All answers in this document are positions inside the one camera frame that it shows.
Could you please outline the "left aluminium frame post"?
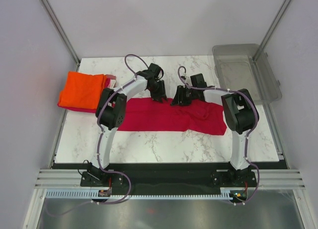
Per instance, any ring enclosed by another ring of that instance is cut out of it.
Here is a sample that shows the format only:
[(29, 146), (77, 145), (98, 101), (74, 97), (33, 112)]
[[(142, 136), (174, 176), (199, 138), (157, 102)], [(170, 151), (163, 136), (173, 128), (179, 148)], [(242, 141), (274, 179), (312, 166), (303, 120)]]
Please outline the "left aluminium frame post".
[(71, 55), (73, 61), (75, 62), (76, 66), (80, 66), (80, 58), (78, 54), (76, 53), (74, 47), (72, 46), (65, 30), (62, 27), (62, 24), (60, 23), (55, 11), (52, 8), (52, 5), (50, 4), (49, 0), (39, 0), (44, 7), (51, 23), (53, 24), (55, 30), (57, 31), (58, 35), (60, 36), (61, 40), (63, 41), (65, 47), (67, 48), (69, 54)]

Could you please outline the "aluminium frame post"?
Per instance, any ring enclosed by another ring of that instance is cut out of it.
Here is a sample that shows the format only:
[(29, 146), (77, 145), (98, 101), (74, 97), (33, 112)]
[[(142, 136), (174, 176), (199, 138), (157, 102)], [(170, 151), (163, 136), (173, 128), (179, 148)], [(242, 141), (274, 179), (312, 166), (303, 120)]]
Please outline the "aluminium frame post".
[(253, 60), (257, 61), (260, 57), (261, 53), (264, 51), (265, 47), (268, 45), (272, 35), (274, 34), (275, 30), (277, 29), (279, 23), (281, 22), (282, 18), (284, 17), (286, 11), (288, 10), (289, 6), (291, 5), (293, 0), (283, 0), (282, 4), (280, 5), (274, 19), (272, 20), (267, 32), (265, 33), (257, 51), (253, 56)]
[(60, 36), (61, 40), (63, 41), (65, 47), (67, 48), (69, 54), (71, 55), (73, 61), (75, 62), (76, 66), (80, 66), (80, 58), (78, 54), (76, 53), (74, 47), (72, 46), (65, 30), (62, 27), (62, 24), (60, 23), (55, 11), (52, 8), (52, 5), (50, 4), (49, 0), (39, 0), (44, 7), (51, 23), (53, 24), (55, 30), (57, 31), (58, 35)]

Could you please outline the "right aluminium frame post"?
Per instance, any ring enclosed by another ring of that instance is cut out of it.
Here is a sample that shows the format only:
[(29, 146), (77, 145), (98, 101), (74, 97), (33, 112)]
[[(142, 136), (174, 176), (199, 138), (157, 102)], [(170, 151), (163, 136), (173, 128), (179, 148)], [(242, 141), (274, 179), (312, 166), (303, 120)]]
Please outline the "right aluminium frame post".
[(293, 0), (283, 0), (282, 4), (280, 5), (274, 19), (272, 20), (267, 32), (265, 33), (257, 51), (253, 56), (253, 60), (257, 61), (260, 57), (261, 53), (264, 51), (265, 47), (268, 45), (272, 35), (274, 34), (275, 30), (277, 29), (279, 23), (281, 22), (282, 18), (284, 17), (286, 11), (288, 10), (289, 6), (291, 5)]

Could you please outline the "crimson red t shirt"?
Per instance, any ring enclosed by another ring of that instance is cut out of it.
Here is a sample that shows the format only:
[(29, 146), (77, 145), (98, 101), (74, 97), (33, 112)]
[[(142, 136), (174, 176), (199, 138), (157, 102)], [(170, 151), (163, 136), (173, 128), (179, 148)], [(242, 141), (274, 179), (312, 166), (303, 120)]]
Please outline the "crimson red t shirt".
[(127, 102), (119, 131), (185, 132), (193, 130), (213, 136), (225, 134), (223, 107), (193, 100), (188, 106), (171, 106), (172, 99), (159, 103), (151, 98), (132, 98)]

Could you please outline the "clear grey plastic bin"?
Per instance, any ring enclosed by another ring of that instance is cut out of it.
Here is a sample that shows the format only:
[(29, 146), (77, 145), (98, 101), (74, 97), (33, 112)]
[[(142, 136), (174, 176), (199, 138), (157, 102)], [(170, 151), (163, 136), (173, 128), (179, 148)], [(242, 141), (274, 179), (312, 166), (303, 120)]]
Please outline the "clear grey plastic bin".
[(245, 88), (257, 105), (281, 99), (279, 82), (259, 45), (216, 45), (212, 48), (212, 55), (221, 88)]

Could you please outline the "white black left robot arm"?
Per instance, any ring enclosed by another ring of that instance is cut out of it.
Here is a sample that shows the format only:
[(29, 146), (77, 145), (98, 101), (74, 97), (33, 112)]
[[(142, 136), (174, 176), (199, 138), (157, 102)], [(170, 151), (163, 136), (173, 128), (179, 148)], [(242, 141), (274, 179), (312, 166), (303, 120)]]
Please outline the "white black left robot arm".
[(127, 102), (142, 91), (149, 91), (151, 99), (163, 103), (167, 100), (165, 84), (161, 79), (163, 69), (151, 63), (143, 71), (134, 74), (134, 77), (122, 86), (114, 89), (105, 88), (102, 91), (96, 109), (97, 125), (100, 128), (100, 136), (97, 142), (96, 156), (91, 161), (95, 167), (99, 167), (92, 174), (92, 181), (98, 186), (107, 184), (109, 174), (104, 171), (110, 164), (110, 151), (116, 131), (124, 122)]

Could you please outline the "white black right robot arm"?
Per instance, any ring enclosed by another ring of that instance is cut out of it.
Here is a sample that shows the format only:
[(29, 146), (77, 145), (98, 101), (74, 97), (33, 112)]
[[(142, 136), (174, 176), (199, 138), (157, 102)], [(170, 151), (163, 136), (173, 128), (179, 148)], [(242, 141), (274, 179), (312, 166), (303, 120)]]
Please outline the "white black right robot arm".
[(227, 128), (232, 131), (231, 170), (227, 174), (228, 182), (239, 186), (245, 181), (242, 171), (250, 166), (247, 156), (248, 139), (256, 128), (259, 114), (253, 99), (246, 88), (240, 90), (223, 89), (207, 86), (202, 74), (190, 77), (192, 84), (186, 82), (185, 76), (179, 76), (184, 85), (179, 85), (172, 106), (187, 106), (195, 99), (206, 103), (214, 103), (223, 107)]

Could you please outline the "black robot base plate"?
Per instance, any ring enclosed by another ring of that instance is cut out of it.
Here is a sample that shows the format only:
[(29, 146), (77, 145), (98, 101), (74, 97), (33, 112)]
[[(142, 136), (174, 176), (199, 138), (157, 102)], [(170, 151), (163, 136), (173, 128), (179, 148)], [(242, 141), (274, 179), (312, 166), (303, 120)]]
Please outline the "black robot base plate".
[(105, 170), (89, 163), (80, 185), (110, 187), (117, 195), (217, 193), (255, 187), (256, 176), (251, 166), (234, 170), (230, 163), (112, 163)]

